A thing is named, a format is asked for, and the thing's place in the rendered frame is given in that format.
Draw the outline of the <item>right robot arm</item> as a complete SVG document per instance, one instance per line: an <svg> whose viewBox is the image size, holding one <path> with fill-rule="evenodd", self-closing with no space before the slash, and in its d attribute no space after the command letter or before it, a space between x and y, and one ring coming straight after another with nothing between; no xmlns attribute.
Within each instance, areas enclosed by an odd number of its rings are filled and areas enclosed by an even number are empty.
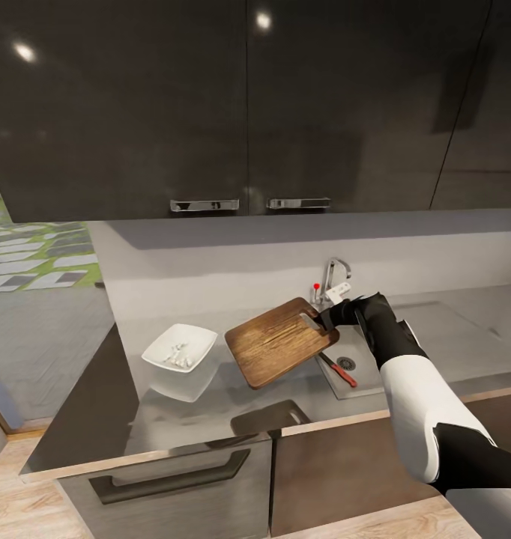
<svg viewBox="0 0 511 539"><path fill-rule="evenodd" d="M313 321L326 331L361 326L405 468L435 487L483 539L511 539L511 453L496 447L432 365L409 323L396 321L385 296L342 299L350 289L343 282L326 291L330 307Z"/></svg>

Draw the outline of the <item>cutting board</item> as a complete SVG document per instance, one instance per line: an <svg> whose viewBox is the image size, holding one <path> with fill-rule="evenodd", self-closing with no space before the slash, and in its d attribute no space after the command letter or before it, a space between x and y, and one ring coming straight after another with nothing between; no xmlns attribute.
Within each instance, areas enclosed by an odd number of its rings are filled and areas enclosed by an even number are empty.
<svg viewBox="0 0 511 539"><path fill-rule="evenodd" d="M319 315L303 297L289 300L225 335L244 378L253 390L302 365L340 339L337 328L313 329L300 314L312 320Z"/></svg>

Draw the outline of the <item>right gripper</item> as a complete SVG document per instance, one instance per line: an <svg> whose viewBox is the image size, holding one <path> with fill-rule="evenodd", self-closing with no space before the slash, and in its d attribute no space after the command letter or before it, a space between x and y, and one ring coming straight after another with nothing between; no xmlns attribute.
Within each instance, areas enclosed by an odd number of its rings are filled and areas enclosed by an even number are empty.
<svg viewBox="0 0 511 539"><path fill-rule="evenodd" d="M349 326L350 324L343 317L343 308L350 302L351 300L349 299L343 299L338 305L334 305L326 311L319 312L319 315L314 317L313 321L321 324L326 331L330 331L339 325Z"/></svg>

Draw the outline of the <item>parer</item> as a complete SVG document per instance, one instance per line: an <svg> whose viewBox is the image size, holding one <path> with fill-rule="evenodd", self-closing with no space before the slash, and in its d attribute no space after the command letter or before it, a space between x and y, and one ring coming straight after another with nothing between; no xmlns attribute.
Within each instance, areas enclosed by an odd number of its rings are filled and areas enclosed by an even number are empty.
<svg viewBox="0 0 511 539"><path fill-rule="evenodd" d="M357 386L357 382L350 377L345 371L343 371L335 362L330 360L323 351L320 353L321 357L333 368L345 381L349 382L352 387Z"/></svg>

